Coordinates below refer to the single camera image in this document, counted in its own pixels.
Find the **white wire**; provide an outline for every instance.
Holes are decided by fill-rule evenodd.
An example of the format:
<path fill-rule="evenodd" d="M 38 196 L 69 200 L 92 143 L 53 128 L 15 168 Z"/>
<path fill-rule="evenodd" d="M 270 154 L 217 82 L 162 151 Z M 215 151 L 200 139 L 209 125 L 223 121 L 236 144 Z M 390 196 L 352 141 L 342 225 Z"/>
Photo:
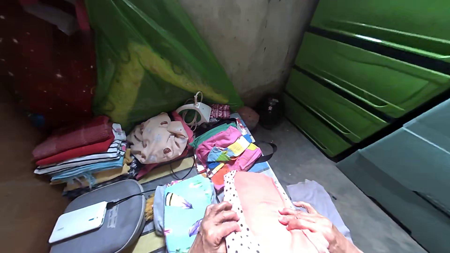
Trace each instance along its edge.
<path fill-rule="evenodd" d="M 200 99 L 200 102 L 202 102 L 202 101 L 203 101 L 203 92 L 199 91 L 199 92 L 197 92 L 197 93 L 195 94 L 194 99 L 188 99 L 188 100 L 186 100 L 185 104 L 188 104 L 188 102 L 189 102 L 190 100 L 192 100 L 192 101 L 194 102 L 194 105 L 197 106 L 197 105 L 198 105 L 198 101 L 197 101 L 197 96 L 198 96 L 198 94 L 201 94 L 201 95 L 202 95 L 202 97 L 201 97 L 201 99 Z M 186 122 L 186 121 L 185 121 L 185 117 L 186 117 L 186 114 L 187 114 L 187 113 L 188 113 L 187 110 L 184 110 L 184 112 L 183 112 L 182 115 L 181 115 L 181 117 L 183 118 L 183 121 L 184 121 L 184 122 Z M 190 123 L 186 123 L 186 124 L 188 124 L 188 126 L 190 127 L 190 129 L 192 129 L 192 126 L 194 126 L 194 129 L 192 129 L 192 131 L 195 131 L 195 129 L 197 129 L 197 117 L 198 117 L 199 115 L 200 115 L 200 114 L 198 114 L 198 112 L 195 111 L 194 119 L 193 119 Z"/>

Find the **green plastic bag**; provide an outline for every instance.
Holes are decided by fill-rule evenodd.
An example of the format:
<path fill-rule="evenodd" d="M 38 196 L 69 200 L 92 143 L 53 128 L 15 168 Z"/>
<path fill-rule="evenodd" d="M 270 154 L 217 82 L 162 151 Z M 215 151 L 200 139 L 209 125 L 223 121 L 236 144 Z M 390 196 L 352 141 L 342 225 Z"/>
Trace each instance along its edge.
<path fill-rule="evenodd" d="M 203 92 L 243 106 L 233 84 L 177 0 L 86 0 L 95 31 L 95 114 L 129 130 Z"/>

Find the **drawer handle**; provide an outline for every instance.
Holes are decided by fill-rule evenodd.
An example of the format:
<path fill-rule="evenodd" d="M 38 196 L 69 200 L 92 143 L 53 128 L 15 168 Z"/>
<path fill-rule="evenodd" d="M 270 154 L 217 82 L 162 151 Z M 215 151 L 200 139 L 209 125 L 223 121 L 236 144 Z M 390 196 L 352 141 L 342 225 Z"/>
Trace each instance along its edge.
<path fill-rule="evenodd" d="M 320 109 L 315 109 L 315 108 L 307 105 L 305 102 L 303 102 L 303 100 L 301 100 L 299 98 L 297 98 L 297 100 L 301 103 L 301 105 L 303 107 L 307 107 L 309 110 L 313 111 L 314 113 L 316 113 L 317 115 L 322 117 L 324 120 L 328 121 L 328 123 L 330 123 L 334 128 L 336 128 L 342 134 L 345 134 L 345 135 L 353 134 L 353 135 L 355 135 L 350 130 L 348 130 L 345 126 L 343 126 L 341 123 L 339 123 L 338 121 L 333 119 L 331 116 L 329 116 L 326 112 L 324 112 L 324 111 L 322 111 Z"/>
<path fill-rule="evenodd" d="M 343 91 L 345 91 L 346 93 L 364 101 L 367 104 L 370 104 L 371 106 L 375 107 L 375 108 L 383 108 L 386 107 L 388 105 L 393 106 L 395 108 L 397 108 L 398 110 L 403 110 L 402 108 L 393 105 L 391 103 L 388 103 L 384 100 L 382 100 L 381 98 L 374 96 L 373 94 L 370 94 L 369 92 L 327 72 L 324 70 L 320 70 L 317 69 L 309 64 L 305 65 L 306 70 L 310 71 L 311 73 L 314 73 L 316 76 L 318 76 L 319 78 L 321 78 L 322 80 L 326 81 L 327 83 L 333 85 L 334 87 L 337 87 Z"/>
<path fill-rule="evenodd" d="M 430 58 L 441 60 L 450 58 L 450 55 L 447 55 L 450 41 L 447 40 L 347 20 L 328 20 L 324 26 L 329 31 L 422 54 Z"/>
<path fill-rule="evenodd" d="M 307 131 L 305 131 L 304 129 L 302 129 L 303 132 L 311 139 L 313 140 L 313 142 L 315 142 L 319 148 L 323 149 L 323 150 L 328 150 L 328 148 L 326 148 L 320 141 L 318 141 L 316 138 L 314 138 L 312 135 L 308 134 Z"/>

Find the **charging cable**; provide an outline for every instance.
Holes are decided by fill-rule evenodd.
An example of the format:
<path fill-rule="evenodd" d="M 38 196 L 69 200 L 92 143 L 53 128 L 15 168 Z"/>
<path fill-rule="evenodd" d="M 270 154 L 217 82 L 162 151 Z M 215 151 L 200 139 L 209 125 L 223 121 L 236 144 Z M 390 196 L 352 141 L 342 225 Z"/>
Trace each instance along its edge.
<path fill-rule="evenodd" d="M 124 201 L 127 201 L 127 200 L 129 200 L 129 199 L 131 199 L 131 198 L 133 198 L 133 197 L 135 197 L 135 196 L 139 196 L 139 195 L 142 195 L 142 194 L 144 194 L 144 193 L 146 193 L 146 192 L 151 192 L 151 191 L 156 191 L 156 189 L 153 189 L 153 190 L 146 190 L 146 191 L 143 191 L 143 192 L 136 193 L 136 194 L 134 194 L 134 195 L 125 197 L 125 198 L 123 198 L 123 199 L 119 199 L 119 200 L 116 200 L 116 201 L 108 202 L 108 203 L 106 204 L 106 209 L 107 209 L 107 210 L 108 210 L 108 209 L 111 209 L 111 208 L 113 208 L 115 205 L 118 205 L 118 204 L 120 204 L 120 203 L 122 203 L 122 202 L 124 202 Z"/>

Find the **concrete floor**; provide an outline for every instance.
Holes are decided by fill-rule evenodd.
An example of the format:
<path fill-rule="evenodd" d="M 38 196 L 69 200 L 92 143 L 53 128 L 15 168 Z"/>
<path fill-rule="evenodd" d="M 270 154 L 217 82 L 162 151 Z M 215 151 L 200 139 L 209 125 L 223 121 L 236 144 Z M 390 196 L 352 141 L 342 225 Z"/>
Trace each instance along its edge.
<path fill-rule="evenodd" d="M 257 126 L 252 130 L 256 140 L 273 142 L 278 152 L 269 161 L 281 185 L 315 180 L 332 199 L 353 242 L 365 253 L 424 253 L 404 230 L 361 192 L 327 159 L 294 125 L 286 119 L 269 131 Z"/>

